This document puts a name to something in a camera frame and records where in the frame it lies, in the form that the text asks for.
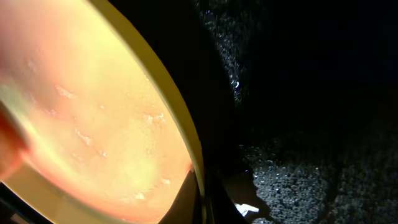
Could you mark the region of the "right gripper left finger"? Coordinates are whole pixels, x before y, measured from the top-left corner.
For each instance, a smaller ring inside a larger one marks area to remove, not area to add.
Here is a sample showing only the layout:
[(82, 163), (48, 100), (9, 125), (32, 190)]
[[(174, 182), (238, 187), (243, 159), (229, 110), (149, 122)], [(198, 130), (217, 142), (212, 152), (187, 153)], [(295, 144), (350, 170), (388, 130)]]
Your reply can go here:
[(159, 224), (202, 224), (201, 197), (194, 172), (188, 172), (171, 208)]

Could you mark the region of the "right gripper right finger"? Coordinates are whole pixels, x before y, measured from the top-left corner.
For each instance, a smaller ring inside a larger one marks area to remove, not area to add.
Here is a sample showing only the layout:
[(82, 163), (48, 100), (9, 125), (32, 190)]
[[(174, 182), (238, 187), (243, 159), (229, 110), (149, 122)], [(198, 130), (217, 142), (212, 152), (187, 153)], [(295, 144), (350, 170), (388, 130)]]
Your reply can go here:
[(205, 190), (207, 224), (247, 224), (217, 176), (206, 177)]

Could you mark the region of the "yellow plate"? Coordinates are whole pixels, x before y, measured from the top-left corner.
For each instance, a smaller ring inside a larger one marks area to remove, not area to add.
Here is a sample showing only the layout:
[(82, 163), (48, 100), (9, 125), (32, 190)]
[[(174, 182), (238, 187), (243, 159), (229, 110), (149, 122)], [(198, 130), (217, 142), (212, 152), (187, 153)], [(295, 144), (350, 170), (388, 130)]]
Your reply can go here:
[(4, 185), (54, 223), (159, 223), (200, 141), (168, 71), (108, 1), (1, 1), (1, 106), (25, 143)]

